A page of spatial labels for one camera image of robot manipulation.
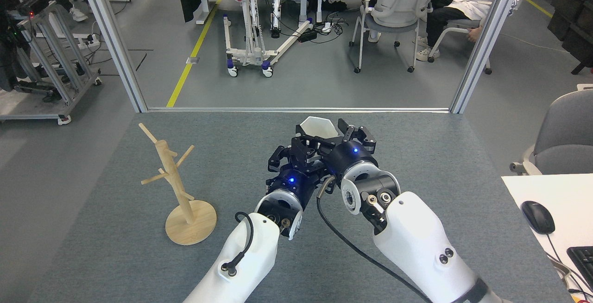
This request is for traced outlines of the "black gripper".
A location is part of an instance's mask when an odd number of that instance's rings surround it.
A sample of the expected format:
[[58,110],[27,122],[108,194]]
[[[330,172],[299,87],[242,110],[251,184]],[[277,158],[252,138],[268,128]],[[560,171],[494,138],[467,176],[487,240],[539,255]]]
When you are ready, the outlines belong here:
[[[355,127],[344,119],[338,119],[338,128],[343,132],[343,143],[324,156],[324,163],[339,183],[347,169],[356,162],[367,161],[378,166],[377,160],[372,156],[377,142],[367,127]],[[334,138],[340,138],[335,127],[296,127],[295,134],[299,143],[316,151],[319,147],[333,146]]]
[[[271,209],[305,210],[313,191],[325,176],[325,165],[320,161],[317,153],[321,138],[293,138],[293,148],[278,146],[268,159],[268,171],[279,174],[266,180],[268,194],[280,190],[280,196],[293,196],[291,199],[281,200],[279,196],[272,196],[269,200]],[[280,168],[282,159],[288,163]]]

